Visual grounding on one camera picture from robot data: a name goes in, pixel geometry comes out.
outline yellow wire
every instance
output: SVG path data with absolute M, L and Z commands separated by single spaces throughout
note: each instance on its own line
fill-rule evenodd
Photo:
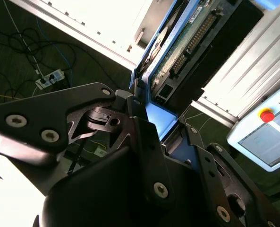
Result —
M 103 144 L 101 144 L 101 143 L 98 143 L 98 142 L 96 142 L 96 141 L 93 141 L 93 140 L 91 140 L 91 142 L 96 143 L 96 144 L 99 144 L 101 147 L 104 147 L 104 149 L 107 150 L 107 147 L 106 147 L 105 145 L 103 145 Z
M 11 96 L 3 96 L 3 95 L 0 95 L 0 97 L 4 97 L 4 98 L 12 98 Z

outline emergency stop button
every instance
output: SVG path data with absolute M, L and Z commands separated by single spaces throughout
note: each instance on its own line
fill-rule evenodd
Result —
M 270 110 L 262 111 L 260 114 L 260 118 L 263 122 L 268 123 L 274 120 L 275 115 Z

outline power strip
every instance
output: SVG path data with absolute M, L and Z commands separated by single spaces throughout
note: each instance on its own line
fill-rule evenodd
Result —
M 47 88 L 47 87 L 53 85 L 53 84 L 56 83 L 57 81 L 63 80 L 63 79 L 64 79 L 64 72 L 61 71 L 60 69 L 58 69 L 58 70 L 56 70 L 56 71 L 54 71 L 54 72 L 52 72 L 52 73 L 50 73 L 50 74 L 44 76 L 44 79 L 45 79 L 45 83 L 42 83 L 42 82 L 41 82 L 42 79 L 36 80 L 36 85 L 37 85 L 37 87 L 38 87 L 40 90 L 42 90 L 42 89 L 44 89 L 44 88 Z

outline dark floor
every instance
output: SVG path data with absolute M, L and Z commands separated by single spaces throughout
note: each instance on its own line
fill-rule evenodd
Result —
M 30 13 L 24 11 L 23 9 L 17 7 L 16 5 L 8 2 L 8 8 L 11 11 L 11 14 L 17 24 L 17 27 L 22 32 L 24 29 L 32 28 L 35 29 L 38 34 L 40 34 L 40 39 L 44 41 L 44 37 L 41 35 L 40 30 L 38 29 L 36 17 L 31 15 Z M 73 73 L 73 86 L 79 86 L 83 84 L 88 84 L 92 82 L 101 82 L 108 85 L 113 90 L 119 88 L 127 89 L 130 80 L 130 71 L 123 68 L 119 64 L 114 61 L 106 58 L 100 53 L 92 50 L 91 48 L 83 45 L 79 41 L 70 37 L 69 35 L 59 31 L 53 26 L 45 23 L 42 20 L 39 20 L 40 25 L 44 33 L 49 37 L 50 40 L 54 41 L 64 41 L 69 43 L 74 43 L 82 46 L 83 49 L 87 50 L 90 55 L 92 55 L 100 65 L 102 65 L 104 71 L 113 79 L 113 81 L 117 84 L 115 85 L 111 80 L 105 75 L 101 67 L 87 54 L 84 52 L 75 49 L 76 52 L 76 63 L 72 67 Z M 13 26 L 12 21 L 4 7 L 3 1 L 0 0 L 0 31 L 6 33 L 8 35 L 15 33 L 15 28 Z M 33 31 L 26 31 L 26 33 L 31 36 L 33 39 L 38 40 L 36 38 L 36 34 Z M 16 53 L 12 50 L 12 48 L 8 47 L 8 38 L 0 35 L 0 43 L 6 44 L 6 46 L 0 45 L 0 72 L 6 75 L 13 87 L 13 89 L 18 89 L 20 84 L 28 79 L 36 80 L 38 76 L 36 75 L 33 67 L 27 60 L 25 54 Z M 68 58 L 68 61 L 73 61 L 73 53 L 71 49 L 67 45 L 57 45 L 57 47 L 61 50 L 64 56 Z M 46 48 L 42 49 L 42 52 L 38 53 L 38 57 L 42 55 L 42 63 L 40 63 L 40 68 L 44 75 L 51 73 L 53 70 L 44 66 L 49 65 L 54 69 L 64 69 L 67 68 L 67 63 L 63 60 L 62 56 L 57 52 L 56 48 L 53 45 L 49 45 Z M 71 79 L 71 71 L 65 71 L 66 76 Z M 29 97 L 32 95 L 35 84 L 33 82 L 25 83 L 21 89 L 19 89 L 19 93 L 17 95 L 18 98 L 22 98 L 24 96 Z M 6 90 L 9 89 L 7 81 L 0 75 L 0 95 L 3 95 Z M 37 90 L 35 95 L 42 94 L 42 91 Z M 0 97 L 0 103 L 4 101 L 3 97 Z M 190 108 L 190 110 L 185 114 L 185 118 L 194 116 L 199 114 L 200 112 L 194 108 Z M 200 116 L 191 118 L 187 120 L 187 122 L 194 126 L 197 129 L 200 129 L 204 122 L 209 117 L 205 114 Z M 226 149 L 229 149 L 226 136 L 229 132 L 229 129 L 225 126 L 221 125 L 214 119 L 210 119 L 204 127 L 201 129 L 200 133 L 203 138 L 204 144 L 209 144 L 211 142 L 217 142 L 223 145 Z M 99 134 L 94 139 L 95 140 L 105 140 L 105 134 Z M 88 142 L 86 145 L 86 149 L 90 152 L 93 152 L 96 148 L 97 144 L 93 142 Z M 75 151 L 78 146 L 72 145 L 69 147 L 70 150 Z M 99 159 L 99 157 L 86 153 L 84 156 L 91 161 Z M 253 179 L 259 188 L 267 195 L 273 195 L 275 193 L 280 192 L 280 169 L 273 172 L 268 173 L 258 167 L 256 164 L 248 160 L 243 155 L 238 155 L 236 161 L 239 165 L 247 172 L 247 174 Z M 274 202 L 274 205 L 280 211 L 280 200 Z

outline green circuit board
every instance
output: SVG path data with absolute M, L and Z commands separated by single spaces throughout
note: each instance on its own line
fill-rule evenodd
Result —
M 220 1 L 221 0 L 214 0 L 210 3 L 210 5 L 207 5 L 209 1 L 205 0 L 196 8 L 176 42 L 173 44 L 162 63 L 151 77 L 152 91 L 159 83 L 162 83 L 166 79 L 164 77 L 168 74 L 168 71 L 172 67 L 176 70 L 179 69 L 183 61 L 185 61 L 185 59 L 183 59 L 183 55 L 181 54 L 189 47 L 189 42 L 195 38 L 194 36 L 198 34 L 199 29 L 202 28 L 202 25 L 204 25 L 207 17 L 211 14 L 211 11 L 218 6 Z

